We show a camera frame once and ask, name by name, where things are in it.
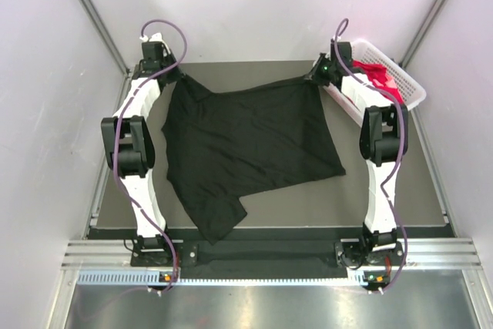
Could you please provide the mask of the black t shirt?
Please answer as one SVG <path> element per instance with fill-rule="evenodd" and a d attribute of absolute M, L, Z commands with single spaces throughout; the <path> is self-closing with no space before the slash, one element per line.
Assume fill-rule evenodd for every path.
<path fill-rule="evenodd" d="M 215 93 L 185 76 L 162 131 L 168 181 L 210 243 L 247 216 L 241 197 L 346 173 L 320 91 L 303 77 Z"/>

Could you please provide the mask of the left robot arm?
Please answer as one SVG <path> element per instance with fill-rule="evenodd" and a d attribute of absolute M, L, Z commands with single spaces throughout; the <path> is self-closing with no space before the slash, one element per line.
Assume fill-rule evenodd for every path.
<path fill-rule="evenodd" d="M 180 71 L 160 33 L 142 35 L 141 41 L 143 58 L 122 105 L 102 120 L 102 140 L 115 184 L 128 198 L 136 218 L 131 264 L 174 267 L 176 250 L 166 235 L 166 219 L 153 185 L 156 151 L 147 119 L 166 84 L 180 77 Z"/>

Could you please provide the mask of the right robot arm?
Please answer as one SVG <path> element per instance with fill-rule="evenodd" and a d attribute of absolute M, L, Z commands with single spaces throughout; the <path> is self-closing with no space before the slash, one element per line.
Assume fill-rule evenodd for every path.
<path fill-rule="evenodd" d="M 407 151 L 407 107 L 354 62 L 349 42 L 336 38 L 307 79 L 335 89 L 348 101 L 347 113 L 361 120 L 359 149 L 367 164 L 369 193 L 359 252 L 363 263 L 377 264 L 397 247 L 394 199 L 397 172 Z"/>

